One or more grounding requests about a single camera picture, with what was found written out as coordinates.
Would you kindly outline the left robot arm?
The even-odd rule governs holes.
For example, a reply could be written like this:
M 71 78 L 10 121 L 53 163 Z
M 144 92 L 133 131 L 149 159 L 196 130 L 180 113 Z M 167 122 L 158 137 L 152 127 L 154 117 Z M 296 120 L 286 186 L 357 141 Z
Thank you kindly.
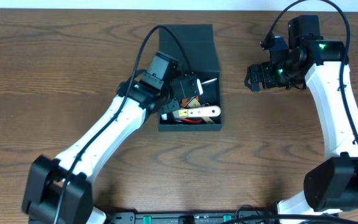
M 118 147 L 170 100 L 202 94 L 195 75 L 144 71 L 140 80 L 122 82 L 102 117 L 54 159 L 39 156 L 31 164 L 22 212 L 29 223 L 107 223 L 109 216 L 93 203 L 92 186 Z

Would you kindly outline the red handled pliers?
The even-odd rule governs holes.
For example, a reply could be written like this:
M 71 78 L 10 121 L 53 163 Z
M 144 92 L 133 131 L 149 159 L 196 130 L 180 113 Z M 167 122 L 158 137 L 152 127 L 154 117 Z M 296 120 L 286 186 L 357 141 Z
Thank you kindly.
M 188 119 L 188 118 L 183 118 L 183 119 L 181 119 L 181 121 L 184 123 L 187 123 L 187 124 L 201 124 L 203 122 L 202 119 L 194 120 L 194 119 Z

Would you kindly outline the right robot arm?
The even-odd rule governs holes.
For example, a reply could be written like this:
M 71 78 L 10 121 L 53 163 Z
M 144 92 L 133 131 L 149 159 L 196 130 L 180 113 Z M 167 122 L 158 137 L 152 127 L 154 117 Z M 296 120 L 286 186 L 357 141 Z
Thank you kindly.
M 303 190 L 277 203 L 280 215 L 322 215 L 358 209 L 358 108 L 350 84 L 346 46 L 312 38 L 261 42 L 270 60 L 249 66 L 245 86 L 308 88 L 324 138 L 324 162 L 308 172 Z

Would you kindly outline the dark green box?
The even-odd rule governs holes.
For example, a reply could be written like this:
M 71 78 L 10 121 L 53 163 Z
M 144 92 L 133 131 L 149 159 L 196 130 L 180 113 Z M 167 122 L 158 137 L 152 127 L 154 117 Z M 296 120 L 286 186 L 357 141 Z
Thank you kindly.
M 217 78 L 213 83 L 203 85 L 204 93 L 199 97 L 201 104 L 221 106 L 219 75 L 221 68 L 216 53 L 211 24 L 169 24 L 167 26 L 178 38 L 194 74 L 201 82 Z M 220 131 L 223 127 L 222 116 L 212 117 L 215 124 L 187 124 L 180 121 L 158 119 L 160 132 Z

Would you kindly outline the metal putty knife wooden handle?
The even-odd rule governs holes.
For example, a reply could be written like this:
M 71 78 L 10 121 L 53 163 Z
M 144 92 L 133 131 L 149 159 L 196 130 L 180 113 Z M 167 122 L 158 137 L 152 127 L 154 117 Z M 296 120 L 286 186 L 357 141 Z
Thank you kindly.
M 179 109 L 169 113 L 161 114 L 160 117 L 166 121 L 168 119 L 202 118 L 217 117 L 221 114 L 219 106 L 202 106 L 198 108 Z

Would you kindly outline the small steel hammer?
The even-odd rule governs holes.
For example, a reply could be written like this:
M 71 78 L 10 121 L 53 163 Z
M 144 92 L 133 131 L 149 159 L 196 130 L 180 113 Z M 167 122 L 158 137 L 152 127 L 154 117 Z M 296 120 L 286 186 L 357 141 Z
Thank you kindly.
M 201 85 L 207 85 L 207 84 L 215 82 L 216 80 L 217 80 L 217 78 L 212 78 L 210 80 L 206 80 L 206 81 L 201 82 Z

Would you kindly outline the orange scraper wooden handle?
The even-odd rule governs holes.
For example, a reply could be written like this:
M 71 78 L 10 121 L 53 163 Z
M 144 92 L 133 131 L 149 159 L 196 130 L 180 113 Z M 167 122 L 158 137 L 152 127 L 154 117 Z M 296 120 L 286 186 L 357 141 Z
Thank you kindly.
M 184 99 L 181 101 L 181 106 L 185 109 L 190 109 L 190 108 L 198 108 L 198 107 L 204 107 L 204 106 L 209 106 L 209 103 L 204 103 L 201 104 L 199 101 L 199 97 L 195 97 L 192 99 Z M 198 120 L 198 119 L 202 119 L 203 122 L 202 123 L 206 123 L 206 124 L 215 124 L 215 122 L 210 118 L 210 117 L 202 117 L 202 118 L 189 118 L 189 119 L 194 119 L 194 120 Z

